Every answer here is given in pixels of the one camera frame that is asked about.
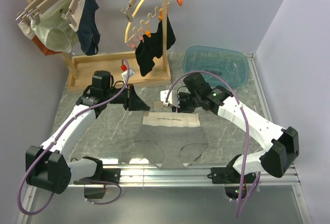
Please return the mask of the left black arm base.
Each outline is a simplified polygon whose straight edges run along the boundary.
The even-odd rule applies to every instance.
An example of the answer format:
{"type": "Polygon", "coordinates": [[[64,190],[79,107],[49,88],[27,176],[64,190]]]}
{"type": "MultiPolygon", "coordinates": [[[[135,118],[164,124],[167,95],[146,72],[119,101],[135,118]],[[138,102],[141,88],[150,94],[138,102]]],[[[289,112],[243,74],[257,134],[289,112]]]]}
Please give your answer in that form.
{"type": "Polygon", "coordinates": [[[84,198],[96,205],[105,205],[116,201],[122,193],[122,188],[119,185],[121,176],[121,169],[111,168],[102,169],[101,174],[96,177],[83,178],[84,185],[102,185],[102,187],[84,187],[84,198]],[[107,186],[115,186],[118,188],[119,193],[113,200],[108,202],[96,202],[98,199],[103,199],[105,197],[107,186]]]}

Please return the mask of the blue plastic basin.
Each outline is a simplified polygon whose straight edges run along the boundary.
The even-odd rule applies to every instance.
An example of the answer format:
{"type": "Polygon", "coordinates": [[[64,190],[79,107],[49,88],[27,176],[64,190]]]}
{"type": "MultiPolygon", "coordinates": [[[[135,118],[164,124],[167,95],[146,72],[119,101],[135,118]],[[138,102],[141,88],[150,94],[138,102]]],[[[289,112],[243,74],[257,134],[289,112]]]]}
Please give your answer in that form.
{"type": "Polygon", "coordinates": [[[245,55],[216,47],[196,45],[186,50],[184,73],[197,70],[217,75],[233,89],[245,85],[249,78],[249,64],[245,55]]]}

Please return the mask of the wooden drying rack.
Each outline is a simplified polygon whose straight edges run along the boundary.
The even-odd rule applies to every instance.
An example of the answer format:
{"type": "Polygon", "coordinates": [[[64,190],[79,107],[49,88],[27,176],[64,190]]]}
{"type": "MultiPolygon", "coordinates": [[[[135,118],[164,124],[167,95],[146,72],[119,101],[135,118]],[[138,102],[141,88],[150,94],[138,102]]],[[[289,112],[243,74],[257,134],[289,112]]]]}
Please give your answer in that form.
{"type": "MultiPolygon", "coordinates": [[[[29,19],[24,18],[22,21],[30,27],[31,20],[34,20],[36,24],[40,23],[40,15],[34,14],[29,19]]],[[[100,53],[92,56],[71,56],[69,53],[64,52],[60,52],[60,54],[69,70],[67,89],[70,92],[80,92],[87,87],[91,83],[92,74],[97,70],[110,71],[114,79],[122,79],[122,59],[127,59],[130,68],[135,72],[140,71],[134,52],[100,53]]]]}

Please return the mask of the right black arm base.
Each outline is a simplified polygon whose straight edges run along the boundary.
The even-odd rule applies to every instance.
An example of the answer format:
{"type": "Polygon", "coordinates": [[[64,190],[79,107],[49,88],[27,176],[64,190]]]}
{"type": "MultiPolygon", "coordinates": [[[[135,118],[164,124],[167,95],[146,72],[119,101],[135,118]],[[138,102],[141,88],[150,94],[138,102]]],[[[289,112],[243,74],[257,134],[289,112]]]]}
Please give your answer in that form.
{"type": "MultiPolygon", "coordinates": [[[[237,200],[239,197],[240,174],[232,168],[212,167],[211,173],[207,175],[212,184],[224,184],[224,191],[227,197],[237,200]]],[[[244,176],[242,199],[247,195],[247,184],[252,184],[256,179],[255,173],[249,173],[244,176]]]]}

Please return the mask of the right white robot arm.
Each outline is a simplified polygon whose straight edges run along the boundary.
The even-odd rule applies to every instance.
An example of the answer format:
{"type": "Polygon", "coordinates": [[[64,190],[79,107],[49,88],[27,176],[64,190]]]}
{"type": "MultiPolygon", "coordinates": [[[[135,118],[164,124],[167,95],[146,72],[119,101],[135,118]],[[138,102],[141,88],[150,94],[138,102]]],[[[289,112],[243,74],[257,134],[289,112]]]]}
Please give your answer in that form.
{"type": "Polygon", "coordinates": [[[205,71],[184,74],[187,92],[164,94],[163,104],[178,113],[193,113],[196,108],[210,111],[245,132],[246,143],[253,138],[262,151],[235,156],[226,166],[226,183],[239,183],[247,174],[265,171],[281,178],[299,155],[299,135],[293,127],[284,128],[265,119],[244,105],[227,83],[212,88],[204,79],[205,71]]]}

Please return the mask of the light green underwear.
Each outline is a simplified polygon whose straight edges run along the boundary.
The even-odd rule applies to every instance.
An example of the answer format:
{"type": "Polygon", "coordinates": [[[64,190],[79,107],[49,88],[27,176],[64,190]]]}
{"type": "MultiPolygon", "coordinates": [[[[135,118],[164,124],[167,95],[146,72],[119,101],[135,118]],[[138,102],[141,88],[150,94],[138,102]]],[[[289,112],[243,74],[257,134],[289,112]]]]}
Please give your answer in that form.
{"type": "Polygon", "coordinates": [[[71,1],[57,1],[40,15],[39,24],[31,20],[31,29],[49,50],[70,53],[79,42],[77,33],[70,27],[68,21],[62,18],[62,14],[67,13],[71,1]]]}

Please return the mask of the aluminium mounting rail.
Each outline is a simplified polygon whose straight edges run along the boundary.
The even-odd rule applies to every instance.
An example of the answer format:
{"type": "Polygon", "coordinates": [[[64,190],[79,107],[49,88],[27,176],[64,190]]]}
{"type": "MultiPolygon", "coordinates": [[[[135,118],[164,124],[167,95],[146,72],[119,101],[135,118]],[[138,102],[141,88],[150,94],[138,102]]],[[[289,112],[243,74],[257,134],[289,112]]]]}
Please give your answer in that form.
{"type": "Polygon", "coordinates": [[[71,184],[43,212],[20,214],[17,223],[312,223],[294,167],[280,179],[263,173],[239,218],[224,185],[213,184],[208,177],[211,165],[120,169],[120,188],[109,186],[105,194],[112,204],[97,206],[84,200],[84,190],[101,191],[101,185],[71,184]]]}

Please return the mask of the grey and cream underwear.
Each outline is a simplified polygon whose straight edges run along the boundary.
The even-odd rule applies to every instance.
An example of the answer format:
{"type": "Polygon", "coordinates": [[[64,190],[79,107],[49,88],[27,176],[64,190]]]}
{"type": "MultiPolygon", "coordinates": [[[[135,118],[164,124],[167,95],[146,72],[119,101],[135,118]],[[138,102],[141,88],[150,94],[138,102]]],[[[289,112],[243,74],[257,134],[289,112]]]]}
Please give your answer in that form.
{"type": "Polygon", "coordinates": [[[135,145],[161,170],[185,169],[208,146],[198,114],[152,113],[143,116],[135,145]]]}

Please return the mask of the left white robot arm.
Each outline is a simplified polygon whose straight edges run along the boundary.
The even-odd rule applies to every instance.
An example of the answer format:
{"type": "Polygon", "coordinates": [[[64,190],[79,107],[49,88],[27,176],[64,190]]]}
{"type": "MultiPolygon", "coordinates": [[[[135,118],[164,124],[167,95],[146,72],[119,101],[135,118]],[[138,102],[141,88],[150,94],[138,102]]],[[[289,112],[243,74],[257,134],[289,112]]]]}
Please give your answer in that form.
{"type": "Polygon", "coordinates": [[[128,111],[150,109],[136,94],[134,86],[127,81],[134,74],[132,69],[124,71],[121,74],[125,80],[124,85],[122,88],[116,88],[110,72],[94,72],[91,85],[83,91],[60,128],[42,145],[30,146],[26,151],[24,182],[55,194],[63,193],[69,183],[83,178],[93,184],[101,182],[104,171],[100,159],[85,156],[69,163],[67,159],[77,142],[108,104],[120,104],[128,111]]]}

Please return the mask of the black underwear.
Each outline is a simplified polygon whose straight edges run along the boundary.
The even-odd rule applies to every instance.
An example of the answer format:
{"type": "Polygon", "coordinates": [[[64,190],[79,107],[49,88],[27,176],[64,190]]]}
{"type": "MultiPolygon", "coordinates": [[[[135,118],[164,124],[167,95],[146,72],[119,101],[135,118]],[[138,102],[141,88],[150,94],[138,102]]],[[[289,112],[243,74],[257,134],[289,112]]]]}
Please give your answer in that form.
{"type": "Polygon", "coordinates": [[[144,41],[141,41],[135,50],[136,61],[142,77],[152,71],[155,66],[154,57],[160,58],[163,55],[162,33],[162,21],[160,21],[157,31],[151,33],[151,37],[143,35],[144,41]]]}

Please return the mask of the orange underwear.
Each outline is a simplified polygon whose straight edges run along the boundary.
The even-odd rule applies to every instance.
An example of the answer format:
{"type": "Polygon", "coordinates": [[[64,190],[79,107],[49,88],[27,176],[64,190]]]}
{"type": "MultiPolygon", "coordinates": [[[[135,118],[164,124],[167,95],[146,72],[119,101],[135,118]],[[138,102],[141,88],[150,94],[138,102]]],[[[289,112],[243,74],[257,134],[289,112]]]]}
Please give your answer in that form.
{"type": "Polygon", "coordinates": [[[38,47],[38,49],[45,55],[45,56],[50,56],[50,55],[55,55],[55,54],[60,54],[60,52],[55,52],[53,50],[48,49],[40,40],[37,36],[34,36],[32,38],[32,42],[38,47]]]}

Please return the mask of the navy blue underwear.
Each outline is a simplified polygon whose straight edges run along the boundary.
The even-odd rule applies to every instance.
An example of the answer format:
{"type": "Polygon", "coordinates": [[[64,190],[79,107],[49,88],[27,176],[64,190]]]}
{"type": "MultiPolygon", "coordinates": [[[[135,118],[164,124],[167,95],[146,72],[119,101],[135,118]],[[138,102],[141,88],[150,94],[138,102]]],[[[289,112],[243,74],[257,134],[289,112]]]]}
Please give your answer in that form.
{"type": "Polygon", "coordinates": [[[96,0],[85,0],[84,9],[80,19],[77,33],[80,48],[87,56],[98,53],[98,44],[101,35],[95,22],[95,13],[99,9],[96,0]]]}

